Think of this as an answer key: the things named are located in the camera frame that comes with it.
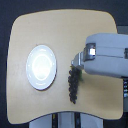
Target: round plate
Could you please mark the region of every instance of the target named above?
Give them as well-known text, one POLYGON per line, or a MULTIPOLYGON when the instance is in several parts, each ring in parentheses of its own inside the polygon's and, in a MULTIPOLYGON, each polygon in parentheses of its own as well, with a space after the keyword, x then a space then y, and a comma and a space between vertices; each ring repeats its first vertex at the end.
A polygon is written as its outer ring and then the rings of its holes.
POLYGON ((49 87, 56 74, 56 58, 52 50, 45 45, 35 47, 28 56, 26 73, 34 88, 43 90, 49 87))

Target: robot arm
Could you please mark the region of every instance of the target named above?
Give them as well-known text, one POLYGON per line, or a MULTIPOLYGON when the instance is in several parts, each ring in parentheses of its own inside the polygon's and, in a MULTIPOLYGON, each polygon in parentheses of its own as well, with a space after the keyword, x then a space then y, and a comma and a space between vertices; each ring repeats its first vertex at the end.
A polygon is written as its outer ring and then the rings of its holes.
POLYGON ((88 74, 128 78, 127 35, 94 34, 87 37, 85 45, 72 60, 72 66, 88 74))

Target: tan surface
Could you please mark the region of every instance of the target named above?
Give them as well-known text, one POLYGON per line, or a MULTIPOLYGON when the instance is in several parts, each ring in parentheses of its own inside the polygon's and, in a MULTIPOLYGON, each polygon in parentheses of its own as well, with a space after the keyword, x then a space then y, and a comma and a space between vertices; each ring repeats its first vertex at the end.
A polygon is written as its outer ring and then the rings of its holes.
POLYGON ((7 67, 7 114, 11 123, 24 123, 42 115, 79 111, 118 119, 123 112, 122 80, 83 74, 76 105, 69 101, 68 71, 83 50, 86 37, 114 32, 113 18, 104 12, 58 10, 19 17, 13 24, 7 67), (37 45, 49 46, 57 59, 57 75, 46 91, 35 90, 26 76, 26 61, 37 45))

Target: white plate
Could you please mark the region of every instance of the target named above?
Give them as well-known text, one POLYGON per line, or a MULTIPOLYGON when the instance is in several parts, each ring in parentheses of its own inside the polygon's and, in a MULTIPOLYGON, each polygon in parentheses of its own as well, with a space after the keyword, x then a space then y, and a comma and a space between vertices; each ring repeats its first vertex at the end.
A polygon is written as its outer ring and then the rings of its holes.
POLYGON ((56 75, 56 58, 52 50, 45 45, 35 47, 28 56, 26 73, 34 88, 49 87, 56 75))

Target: wooden board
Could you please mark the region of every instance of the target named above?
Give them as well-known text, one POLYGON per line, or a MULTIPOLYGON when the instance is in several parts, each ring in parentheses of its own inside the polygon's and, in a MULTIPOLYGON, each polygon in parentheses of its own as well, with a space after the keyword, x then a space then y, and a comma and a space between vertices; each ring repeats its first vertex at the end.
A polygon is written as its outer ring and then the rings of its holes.
POLYGON ((80 83, 76 105, 69 100, 71 60, 85 47, 86 37, 116 33, 113 18, 105 12, 56 10, 20 16, 13 24, 7 62, 7 115, 12 124, 24 123, 54 112, 78 111, 105 119, 123 113, 122 80, 87 75, 80 83), (26 61, 40 44, 50 47, 57 59, 57 75, 46 91, 34 89, 26 76, 26 61))

